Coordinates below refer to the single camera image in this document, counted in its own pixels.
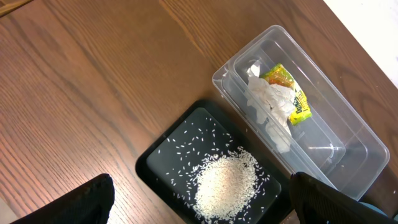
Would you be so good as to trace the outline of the black food waste tray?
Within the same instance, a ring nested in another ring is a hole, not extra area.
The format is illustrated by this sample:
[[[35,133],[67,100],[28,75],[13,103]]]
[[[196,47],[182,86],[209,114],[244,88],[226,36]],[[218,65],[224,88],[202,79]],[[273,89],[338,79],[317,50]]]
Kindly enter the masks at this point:
[[[291,211],[289,180],[224,111],[198,100],[137,160],[137,175],[187,223],[205,223],[194,210],[197,175],[211,158],[248,152],[257,161],[255,195],[231,223],[280,223]]]

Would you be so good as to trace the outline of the mint green bowl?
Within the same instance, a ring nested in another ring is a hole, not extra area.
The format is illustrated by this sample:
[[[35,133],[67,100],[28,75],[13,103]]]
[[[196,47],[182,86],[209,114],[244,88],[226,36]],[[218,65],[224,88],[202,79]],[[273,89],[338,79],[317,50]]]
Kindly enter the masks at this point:
[[[382,215],[384,215],[384,216],[387,216],[386,213],[384,213],[381,209],[375,207],[374,205],[371,205],[371,204],[365,203],[365,202],[360,202],[360,203],[361,203],[362,205],[364,205],[364,206],[370,208],[371,210],[374,210],[374,211],[376,211],[376,212],[378,212],[378,213],[380,213],[380,214],[382,214]],[[397,215],[394,216],[392,219],[395,220],[395,221],[398,221]]]

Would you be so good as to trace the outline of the pile of white rice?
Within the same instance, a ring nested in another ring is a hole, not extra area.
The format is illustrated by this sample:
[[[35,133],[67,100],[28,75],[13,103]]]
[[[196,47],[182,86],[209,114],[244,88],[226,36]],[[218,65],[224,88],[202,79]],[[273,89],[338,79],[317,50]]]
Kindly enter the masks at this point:
[[[193,210],[204,221],[231,221],[256,194],[258,161],[243,147],[206,156],[198,166]]]

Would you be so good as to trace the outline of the clear plastic bin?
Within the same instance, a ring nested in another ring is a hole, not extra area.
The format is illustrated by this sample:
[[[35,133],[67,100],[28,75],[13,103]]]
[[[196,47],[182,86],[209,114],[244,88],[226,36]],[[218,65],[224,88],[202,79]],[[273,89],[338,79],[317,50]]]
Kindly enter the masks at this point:
[[[250,77],[277,64],[293,76],[312,112],[286,128],[248,87]],[[231,57],[213,84],[291,174],[305,172],[359,200],[389,162],[388,148],[281,26],[270,26]]]

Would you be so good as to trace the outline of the green snack wrapper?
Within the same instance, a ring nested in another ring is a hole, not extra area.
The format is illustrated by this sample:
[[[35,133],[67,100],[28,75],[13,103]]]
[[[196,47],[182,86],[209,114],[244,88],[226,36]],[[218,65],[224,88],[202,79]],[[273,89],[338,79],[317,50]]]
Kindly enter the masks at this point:
[[[298,125],[312,116],[307,96],[291,73],[281,63],[275,65],[268,72],[261,74],[259,78],[266,80],[274,88],[279,85],[289,89],[288,99],[294,105],[293,111],[289,114],[289,121],[293,125]]]

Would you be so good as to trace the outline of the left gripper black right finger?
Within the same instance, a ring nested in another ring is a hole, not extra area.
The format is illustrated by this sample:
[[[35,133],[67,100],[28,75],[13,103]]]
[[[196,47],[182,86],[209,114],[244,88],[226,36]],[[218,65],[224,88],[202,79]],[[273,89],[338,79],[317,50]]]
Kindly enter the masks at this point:
[[[289,197],[300,223],[367,224],[397,222],[304,172],[291,175]]]

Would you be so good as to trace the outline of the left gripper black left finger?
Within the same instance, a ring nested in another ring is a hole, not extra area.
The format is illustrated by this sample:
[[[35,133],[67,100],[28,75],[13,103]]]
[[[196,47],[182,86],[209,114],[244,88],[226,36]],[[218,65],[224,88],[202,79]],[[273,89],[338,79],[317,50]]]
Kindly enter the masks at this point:
[[[107,224],[115,189],[109,174],[100,174],[12,224]]]

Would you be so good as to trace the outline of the white tissue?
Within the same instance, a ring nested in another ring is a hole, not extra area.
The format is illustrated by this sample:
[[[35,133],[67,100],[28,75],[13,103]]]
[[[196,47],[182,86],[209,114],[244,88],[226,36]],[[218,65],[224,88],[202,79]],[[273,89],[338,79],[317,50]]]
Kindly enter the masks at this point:
[[[291,132],[287,120],[294,109],[294,105],[288,99],[289,89],[279,85],[274,88],[266,80],[259,78],[263,73],[258,60],[252,63],[247,73],[249,90],[265,107],[265,110],[262,110],[253,99],[248,100],[247,105],[256,109],[256,122],[265,126],[266,133],[275,143],[279,153],[289,152]]]

